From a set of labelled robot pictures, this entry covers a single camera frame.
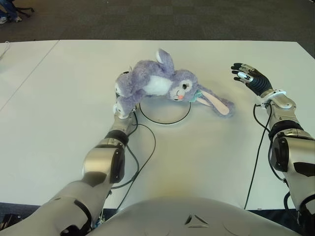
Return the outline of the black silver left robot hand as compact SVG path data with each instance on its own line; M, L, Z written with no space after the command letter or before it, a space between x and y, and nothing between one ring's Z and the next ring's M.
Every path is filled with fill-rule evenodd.
M115 94L116 97L128 97L130 96L130 80L129 80L129 71L121 73L115 81Z

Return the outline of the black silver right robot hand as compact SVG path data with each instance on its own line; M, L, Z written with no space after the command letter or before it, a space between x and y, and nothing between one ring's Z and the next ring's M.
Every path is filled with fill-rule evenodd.
M235 63L231 66L231 70L235 75L235 81L245 84L259 97L262 97L265 92L273 90L269 79L248 64Z

